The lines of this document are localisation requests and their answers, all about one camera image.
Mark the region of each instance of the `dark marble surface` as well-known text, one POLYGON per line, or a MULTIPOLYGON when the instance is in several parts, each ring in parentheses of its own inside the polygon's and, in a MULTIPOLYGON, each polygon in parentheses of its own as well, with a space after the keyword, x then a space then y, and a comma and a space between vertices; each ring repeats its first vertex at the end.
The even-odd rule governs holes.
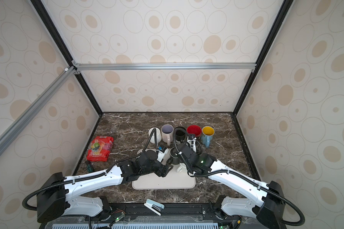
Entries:
MULTIPOLYGON (((116 160, 135 155, 146 144, 148 130, 151 127, 160 129, 164 124, 185 128, 190 125, 213 127, 215 134, 206 153, 251 177, 228 113, 105 113, 92 139, 107 135, 114 137, 115 141, 107 162, 92 162, 94 169, 106 169, 116 160)), ((85 173, 87 168, 84 157, 77 174, 85 173)), ((143 203, 147 198, 160 203, 207 203, 208 199, 215 202, 219 195, 243 198, 243 195, 227 186, 207 178, 196 178, 196 186, 192 189, 135 190, 130 182, 98 189, 83 196, 106 196, 110 203, 143 203)))

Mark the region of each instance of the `red snack bag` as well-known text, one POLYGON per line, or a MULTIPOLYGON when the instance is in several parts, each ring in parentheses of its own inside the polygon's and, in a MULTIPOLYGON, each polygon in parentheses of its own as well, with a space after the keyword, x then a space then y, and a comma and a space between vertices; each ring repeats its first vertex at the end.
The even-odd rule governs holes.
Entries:
POLYGON ((91 162, 107 161, 113 146, 113 137, 97 136, 88 148, 87 160, 91 162))

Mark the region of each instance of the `wallpaper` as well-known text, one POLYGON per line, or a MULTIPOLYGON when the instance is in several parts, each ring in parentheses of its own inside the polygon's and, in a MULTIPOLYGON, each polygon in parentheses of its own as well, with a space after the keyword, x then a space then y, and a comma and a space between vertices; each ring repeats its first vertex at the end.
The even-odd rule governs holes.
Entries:
POLYGON ((344 0, 296 1, 238 119, 262 180, 306 216, 287 228, 344 229, 344 0))
POLYGON ((255 62, 282 0, 42 0, 78 63, 255 62))
POLYGON ((22 200, 52 174, 72 174, 98 119, 85 96, 71 76, 0 156, 0 229, 39 227, 22 200))
POLYGON ((102 111, 233 111, 250 69, 82 71, 102 111))
POLYGON ((0 135, 67 64, 25 0, 0 0, 0 135))

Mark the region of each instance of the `black mug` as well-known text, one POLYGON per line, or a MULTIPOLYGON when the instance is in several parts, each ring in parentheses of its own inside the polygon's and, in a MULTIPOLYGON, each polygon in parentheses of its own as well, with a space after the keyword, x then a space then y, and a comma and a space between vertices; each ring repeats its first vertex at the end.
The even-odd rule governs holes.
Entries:
MULTIPOLYGON (((186 131, 186 128, 182 127, 182 126, 178 126, 176 128, 182 128, 186 131)), ((178 143, 183 143, 183 141, 185 140, 186 138, 186 133, 184 131, 181 131, 181 130, 177 130, 176 131, 176 141, 178 143)))

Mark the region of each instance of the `mug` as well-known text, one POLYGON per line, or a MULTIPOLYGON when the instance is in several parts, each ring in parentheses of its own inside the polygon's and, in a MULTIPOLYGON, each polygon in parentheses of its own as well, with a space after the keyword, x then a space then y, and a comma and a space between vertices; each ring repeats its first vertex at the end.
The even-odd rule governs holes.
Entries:
POLYGON ((214 129, 211 126, 204 126, 202 128, 202 134, 201 134, 201 141, 203 144, 205 144, 205 147, 208 148, 210 145, 210 142, 214 135, 214 129))
POLYGON ((162 140, 170 146, 171 141, 173 140, 173 126, 166 124, 161 128, 162 131, 162 140))
POLYGON ((197 125, 191 125, 187 128, 189 134, 194 134, 196 138, 201 136, 201 128, 197 125))
MULTIPOLYGON (((150 130, 148 131, 148 135, 150 135, 150 133, 153 131, 154 128, 156 128, 156 127, 150 128, 150 130)), ((156 131, 157 131, 157 143, 158 143, 158 142, 160 142, 162 140, 162 135, 161 135, 161 131, 158 128, 156 128, 156 131)), ((154 142, 154 134, 151 136, 150 142, 155 144, 155 142, 154 142)))
MULTIPOLYGON (((186 129, 185 129, 184 127, 182 127, 182 126, 178 126, 178 127, 176 127, 176 128, 182 128, 182 129, 186 130, 186 129)), ((176 141, 177 141, 178 143, 182 143, 182 142, 185 140, 185 138, 186 138, 185 132, 180 131, 180 130, 176 131, 176 141)))
POLYGON ((177 172, 180 173, 180 172, 187 172, 187 168, 186 168, 186 165, 184 163, 180 163, 180 167, 177 168, 177 172))

